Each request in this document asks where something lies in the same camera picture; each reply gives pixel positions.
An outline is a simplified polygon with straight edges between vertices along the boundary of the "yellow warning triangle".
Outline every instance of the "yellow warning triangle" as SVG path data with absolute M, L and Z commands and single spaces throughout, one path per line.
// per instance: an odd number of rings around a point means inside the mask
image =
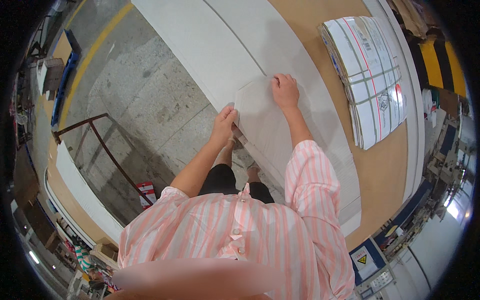
M 367 255 L 362 256 L 357 262 L 367 264 Z

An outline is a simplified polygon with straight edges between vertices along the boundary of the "pink striped shirt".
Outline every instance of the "pink striped shirt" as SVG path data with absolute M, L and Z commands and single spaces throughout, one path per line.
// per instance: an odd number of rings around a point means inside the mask
M 230 258 L 284 272 L 272 299 L 345 299 L 354 287 L 352 262 L 338 222 L 340 185 L 314 141 L 299 143 L 285 176 L 286 205 L 238 195 L 188 198 L 166 187 L 160 199 L 120 236 L 120 268 L 173 258 Z

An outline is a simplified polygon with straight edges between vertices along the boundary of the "blue crate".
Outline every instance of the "blue crate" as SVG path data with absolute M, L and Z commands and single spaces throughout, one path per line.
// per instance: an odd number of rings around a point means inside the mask
M 65 34 L 71 45 L 72 43 L 69 37 L 70 33 L 65 30 Z M 67 64 L 65 65 L 65 69 L 63 70 L 59 89 L 57 90 L 57 96 L 55 97 L 55 100 L 53 103 L 52 120 L 50 123 L 51 126 L 54 126 L 55 124 L 58 123 L 58 120 L 60 117 L 60 107 L 63 103 L 63 98 L 65 97 L 65 87 L 67 85 L 70 72 L 75 68 L 78 58 L 79 58 L 79 55 L 72 50 L 72 52 L 70 53 L 70 56 L 68 57 Z

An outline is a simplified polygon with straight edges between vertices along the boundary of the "person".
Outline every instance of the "person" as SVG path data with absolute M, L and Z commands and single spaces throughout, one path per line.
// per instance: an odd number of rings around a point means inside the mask
M 234 189 L 229 138 L 238 112 L 227 106 L 209 141 L 121 233 L 120 268 L 175 258 L 236 259 L 285 275 L 285 284 L 258 299 L 345 299 L 352 293 L 354 272 L 338 221 L 339 182 L 298 108 L 296 79 L 276 74 L 271 85 L 293 147 L 285 205 L 270 201 L 255 184 L 256 169 L 242 191 Z M 221 164 L 211 169 L 224 147 Z M 126 293 L 117 294 L 128 299 Z
M 74 244 L 78 264 L 90 279 L 89 285 L 94 289 L 101 286 L 99 289 L 102 290 L 105 284 L 111 293 L 119 290 L 112 282 L 113 269 L 95 255 L 90 254 L 76 237 L 71 237 L 71 240 Z

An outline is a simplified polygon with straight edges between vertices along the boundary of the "cable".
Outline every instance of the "cable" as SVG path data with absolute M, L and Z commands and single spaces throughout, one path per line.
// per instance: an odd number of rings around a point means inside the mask
M 420 270 L 421 272 L 423 273 L 423 276 L 425 277 L 425 280 L 427 281 L 427 284 L 428 284 L 428 288 L 430 289 L 430 291 L 432 290 L 432 286 L 430 285 L 430 281 L 428 281 L 428 277 L 427 277 L 427 274 L 425 273 L 425 270 L 423 269 L 423 267 L 421 266 L 417 256 L 415 255 L 415 253 L 413 253 L 412 249 L 410 248 L 409 245 L 407 245 L 407 248 L 408 250 L 412 253 L 413 255 L 413 258 L 415 258 L 415 260 L 417 261 L 417 264 L 419 265 L 420 267 Z

